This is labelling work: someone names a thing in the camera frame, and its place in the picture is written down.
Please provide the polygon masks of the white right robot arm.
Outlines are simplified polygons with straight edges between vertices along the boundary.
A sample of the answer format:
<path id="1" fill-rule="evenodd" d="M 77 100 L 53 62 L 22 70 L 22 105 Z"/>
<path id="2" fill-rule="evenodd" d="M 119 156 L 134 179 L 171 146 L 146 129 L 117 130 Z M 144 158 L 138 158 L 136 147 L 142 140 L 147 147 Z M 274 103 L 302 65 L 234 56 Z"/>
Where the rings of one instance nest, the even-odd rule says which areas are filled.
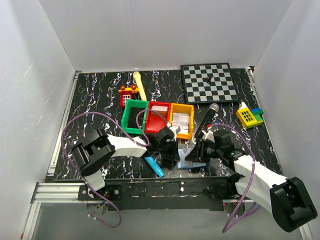
<path id="1" fill-rule="evenodd" d="M 236 148 L 227 130 L 208 130 L 192 148 L 179 150 L 182 161 L 207 164 L 212 159 L 234 171 L 227 179 L 232 195 L 246 196 L 268 210 L 281 229 L 290 233 L 318 217 L 318 212 L 298 177 L 277 174 L 242 149 Z"/>

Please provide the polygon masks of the navy blue card holder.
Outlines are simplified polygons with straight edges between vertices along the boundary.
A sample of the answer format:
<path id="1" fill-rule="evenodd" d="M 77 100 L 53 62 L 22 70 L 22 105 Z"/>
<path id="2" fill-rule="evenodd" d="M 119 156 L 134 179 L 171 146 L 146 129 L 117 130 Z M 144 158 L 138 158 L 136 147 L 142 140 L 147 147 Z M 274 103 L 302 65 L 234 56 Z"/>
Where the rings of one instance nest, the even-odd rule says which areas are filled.
<path id="1" fill-rule="evenodd" d="M 188 161 L 188 160 L 180 160 L 177 162 L 176 168 L 177 169 L 198 169 L 205 167 L 206 163 L 196 162 L 196 161 Z"/>

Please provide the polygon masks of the white VIP credit card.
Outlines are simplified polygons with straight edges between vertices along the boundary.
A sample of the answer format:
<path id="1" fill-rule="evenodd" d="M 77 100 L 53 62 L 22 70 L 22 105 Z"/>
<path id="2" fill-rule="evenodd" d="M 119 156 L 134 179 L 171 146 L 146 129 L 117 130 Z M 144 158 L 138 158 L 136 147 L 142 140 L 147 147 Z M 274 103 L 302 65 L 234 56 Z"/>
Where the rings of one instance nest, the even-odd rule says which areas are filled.
<path id="1" fill-rule="evenodd" d="M 193 148 L 178 149 L 179 162 L 192 162 L 194 158 L 190 155 Z"/>

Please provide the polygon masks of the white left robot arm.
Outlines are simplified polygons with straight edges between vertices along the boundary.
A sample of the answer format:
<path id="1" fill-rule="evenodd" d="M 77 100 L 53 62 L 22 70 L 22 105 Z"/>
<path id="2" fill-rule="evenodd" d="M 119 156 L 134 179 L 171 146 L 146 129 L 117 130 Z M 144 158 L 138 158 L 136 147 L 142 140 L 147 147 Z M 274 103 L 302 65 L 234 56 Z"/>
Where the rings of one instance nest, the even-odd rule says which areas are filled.
<path id="1" fill-rule="evenodd" d="M 110 158 L 144 158 L 173 153 L 170 147 L 175 145 L 180 130 L 179 126 L 165 126 L 159 132 L 150 135 L 150 145 L 145 147 L 141 146 L 146 143 L 139 136 L 113 136 L 98 129 L 75 145 L 71 154 L 85 182 L 98 191 L 106 185 L 101 168 Z"/>

